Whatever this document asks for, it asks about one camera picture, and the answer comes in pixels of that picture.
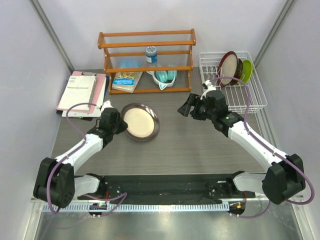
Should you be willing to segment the brown rimmed cream plate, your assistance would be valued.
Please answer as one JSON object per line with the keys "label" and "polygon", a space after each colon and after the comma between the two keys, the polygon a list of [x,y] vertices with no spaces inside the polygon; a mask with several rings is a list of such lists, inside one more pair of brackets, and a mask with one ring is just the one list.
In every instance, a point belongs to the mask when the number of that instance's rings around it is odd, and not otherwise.
{"label": "brown rimmed cream plate", "polygon": [[145,104],[127,104],[121,110],[121,117],[128,125],[125,132],[136,141],[151,141],[160,132],[160,121],[157,114]]}

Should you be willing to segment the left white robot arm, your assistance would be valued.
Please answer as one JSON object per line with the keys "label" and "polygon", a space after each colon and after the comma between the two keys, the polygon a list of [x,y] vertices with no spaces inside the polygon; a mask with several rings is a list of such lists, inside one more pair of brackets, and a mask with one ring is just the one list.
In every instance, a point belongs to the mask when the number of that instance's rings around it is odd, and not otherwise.
{"label": "left white robot arm", "polygon": [[44,158],[39,166],[33,196],[48,204],[50,211],[56,214],[66,208],[77,197],[88,195],[97,200],[107,192],[103,176],[88,173],[76,177],[77,170],[93,155],[105,148],[114,138],[124,132],[128,124],[120,112],[113,107],[105,108],[101,118],[83,139],[70,150],[55,158]]}

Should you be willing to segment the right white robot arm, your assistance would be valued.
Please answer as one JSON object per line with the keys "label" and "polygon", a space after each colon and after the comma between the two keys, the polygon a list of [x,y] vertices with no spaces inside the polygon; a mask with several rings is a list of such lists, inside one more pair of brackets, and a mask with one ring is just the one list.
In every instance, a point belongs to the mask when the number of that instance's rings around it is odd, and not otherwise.
{"label": "right white robot arm", "polygon": [[278,150],[258,135],[241,115],[228,109],[221,91],[210,90],[205,95],[191,93],[177,111],[184,117],[211,121],[217,131],[243,147],[265,170],[265,173],[234,173],[225,186],[230,197],[249,191],[264,194],[279,205],[306,188],[302,159],[297,154]]}

